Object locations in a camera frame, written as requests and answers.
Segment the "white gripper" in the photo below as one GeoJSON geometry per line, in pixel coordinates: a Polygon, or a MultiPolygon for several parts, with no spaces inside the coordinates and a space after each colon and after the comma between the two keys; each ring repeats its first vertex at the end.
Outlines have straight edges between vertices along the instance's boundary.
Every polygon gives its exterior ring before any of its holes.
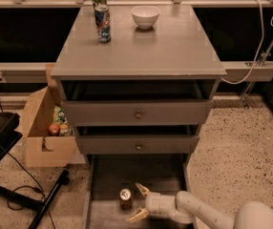
{"type": "Polygon", "coordinates": [[[147,187],[136,183],[136,187],[145,198],[145,208],[139,207],[127,221],[134,223],[150,216],[171,217],[177,212],[176,199],[174,196],[151,192],[147,187]]]}

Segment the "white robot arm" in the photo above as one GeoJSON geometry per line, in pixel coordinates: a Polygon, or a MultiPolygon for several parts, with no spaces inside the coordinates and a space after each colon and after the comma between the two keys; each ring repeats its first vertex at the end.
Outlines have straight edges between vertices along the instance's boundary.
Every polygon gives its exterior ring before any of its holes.
{"type": "Polygon", "coordinates": [[[210,229],[273,229],[273,209],[262,202],[248,201],[231,217],[187,191],[167,196],[152,192],[140,183],[136,187],[145,198],[145,207],[138,208],[128,218],[131,223],[154,217],[182,224],[199,219],[210,229]]]}

